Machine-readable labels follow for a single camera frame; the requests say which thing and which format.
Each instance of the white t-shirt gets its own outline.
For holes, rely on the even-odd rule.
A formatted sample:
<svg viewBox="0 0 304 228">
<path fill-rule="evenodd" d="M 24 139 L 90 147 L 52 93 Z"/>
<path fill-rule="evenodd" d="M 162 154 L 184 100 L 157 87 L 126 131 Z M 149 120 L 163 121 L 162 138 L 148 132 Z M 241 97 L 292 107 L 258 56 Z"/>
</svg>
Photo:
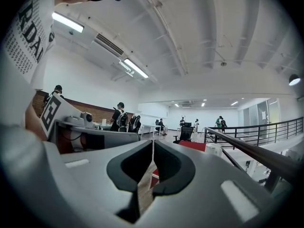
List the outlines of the white t-shirt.
<svg viewBox="0 0 304 228">
<path fill-rule="evenodd" d="M 54 10 L 55 0 L 26 0 L 1 45 L 6 61 L 36 90 L 43 89 L 47 54 L 55 44 Z"/>
</svg>

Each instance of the air conditioner vent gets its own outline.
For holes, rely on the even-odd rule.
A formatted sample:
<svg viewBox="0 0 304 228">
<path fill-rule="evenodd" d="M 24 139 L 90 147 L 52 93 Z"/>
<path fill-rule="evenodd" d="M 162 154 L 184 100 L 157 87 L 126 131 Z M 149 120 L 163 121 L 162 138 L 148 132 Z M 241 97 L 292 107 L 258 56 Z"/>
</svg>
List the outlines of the air conditioner vent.
<svg viewBox="0 0 304 228">
<path fill-rule="evenodd" d="M 112 43 L 111 41 L 109 41 L 103 35 L 98 34 L 96 36 L 96 39 L 100 40 L 103 44 L 106 44 L 108 47 L 110 47 L 112 50 L 114 50 L 115 52 L 117 52 L 119 55 L 122 55 L 124 53 L 123 50 L 121 50 L 117 45 L 115 45 L 114 43 Z"/>
</svg>

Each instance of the metal railing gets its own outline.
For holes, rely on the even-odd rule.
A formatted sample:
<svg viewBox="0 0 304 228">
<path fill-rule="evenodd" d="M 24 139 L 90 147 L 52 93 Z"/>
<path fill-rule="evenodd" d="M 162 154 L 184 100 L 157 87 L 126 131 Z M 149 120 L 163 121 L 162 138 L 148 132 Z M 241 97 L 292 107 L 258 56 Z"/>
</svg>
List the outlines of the metal railing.
<svg viewBox="0 0 304 228">
<path fill-rule="evenodd" d="M 297 162 L 291 160 L 286 156 L 258 147 L 249 142 L 245 142 L 239 140 L 238 138 L 231 137 L 227 134 L 220 133 L 217 131 L 217 129 L 206 127 L 205 135 L 207 134 L 207 131 L 214 134 L 215 139 L 221 138 L 227 143 L 230 143 L 235 148 L 241 150 L 243 153 L 249 155 L 262 165 L 269 168 L 271 172 L 268 179 L 266 180 L 265 188 L 270 192 L 273 191 L 280 177 L 291 184 L 295 184 L 298 171 L 301 168 L 301 165 Z M 235 167 L 244 172 L 244 169 L 227 153 L 227 151 L 223 149 L 223 153 Z"/>
<path fill-rule="evenodd" d="M 205 143 L 214 142 L 220 143 L 222 147 L 233 147 L 229 142 L 226 142 L 223 138 L 218 138 L 218 135 L 213 137 L 213 134 L 209 129 L 216 130 L 218 133 L 224 133 L 225 135 L 231 135 L 234 138 L 241 139 L 245 142 L 250 142 L 253 145 L 261 146 L 279 140 L 288 139 L 291 136 L 296 136 L 299 133 L 303 133 L 303 117 L 293 119 L 290 121 L 270 123 L 264 125 L 254 125 L 246 127 L 210 127 L 205 128 Z"/>
</svg>

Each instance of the cable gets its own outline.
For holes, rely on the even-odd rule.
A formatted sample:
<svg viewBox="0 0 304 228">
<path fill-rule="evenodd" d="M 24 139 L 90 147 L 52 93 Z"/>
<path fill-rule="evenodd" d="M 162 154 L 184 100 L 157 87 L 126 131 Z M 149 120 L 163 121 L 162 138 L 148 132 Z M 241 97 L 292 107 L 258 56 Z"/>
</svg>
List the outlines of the cable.
<svg viewBox="0 0 304 228">
<path fill-rule="evenodd" d="M 69 140 L 69 141 L 74 141 L 74 140 L 76 140 L 76 139 L 79 139 L 79 138 L 81 137 L 81 135 L 82 135 L 82 133 L 81 133 L 77 138 L 68 139 L 68 138 L 66 138 L 66 137 L 63 135 L 63 133 L 62 133 L 61 131 L 59 131 L 59 132 L 60 132 L 60 134 L 62 135 L 62 137 L 64 137 L 66 140 Z"/>
</svg>

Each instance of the white table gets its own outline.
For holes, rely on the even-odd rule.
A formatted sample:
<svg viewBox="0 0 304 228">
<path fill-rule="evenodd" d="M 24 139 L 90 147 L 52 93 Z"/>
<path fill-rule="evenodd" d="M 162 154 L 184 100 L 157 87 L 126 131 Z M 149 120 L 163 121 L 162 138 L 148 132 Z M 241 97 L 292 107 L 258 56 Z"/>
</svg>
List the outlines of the white table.
<svg viewBox="0 0 304 228">
<path fill-rule="evenodd" d="M 149 127 L 150 128 L 150 132 L 149 133 L 153 132 L 153 139 L 154 139 L 155 128 L 156 127 L 162 127 L 162 126 L 159 126 L 159 125 L 145 125 L 145 124 L 143 124 L 142 125 L 142 135 L 141 135 L 141 138 L 143 138 L 142 137 L 143 136 L 143 130 L 144 130 L 145 127 Z"/>
</svg>

